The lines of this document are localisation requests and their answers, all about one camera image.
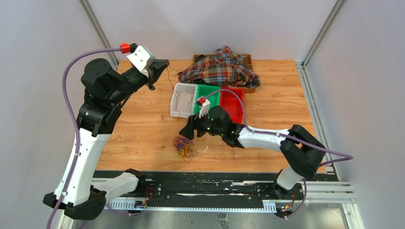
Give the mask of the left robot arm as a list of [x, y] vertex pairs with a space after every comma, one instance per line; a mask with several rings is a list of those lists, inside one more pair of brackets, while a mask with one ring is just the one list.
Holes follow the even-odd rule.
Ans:
[[72, 152], [60, 184], [44, 196], [45, 205], [63, 210], [71, 219], [94, 220], [112, 200], [127, 193], [135, 197], [145, 194], [146, 177], [135, 169], [127, 169], [99, 185], [93, 185], [92, 178], [101, 152], [122, 114], [123, 102], [143, 86], [153, 89], [169, 64], [167, 59], [157, 59], [146, 68], [133, 65], [122, 74], [102, 58], [85, 66], [81, 77], [85, 99], [78, 114], [73, 116]]

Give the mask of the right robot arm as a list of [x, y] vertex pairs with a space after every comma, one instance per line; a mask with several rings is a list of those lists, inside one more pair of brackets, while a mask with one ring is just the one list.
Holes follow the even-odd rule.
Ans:
[[270, 188], [279, 199], [287, 198], [293, 187], [305, 178], [313, 178], [325, 155], [325, 147], [300, 125], [290, 129], [268, 130], [238, 124], [220, 106], [208, 114], [188, 117], [179, 134], [189, 140], [204, 134], [218, 135], [230, 147], [262, 148], [280, 152], [288, 162]]

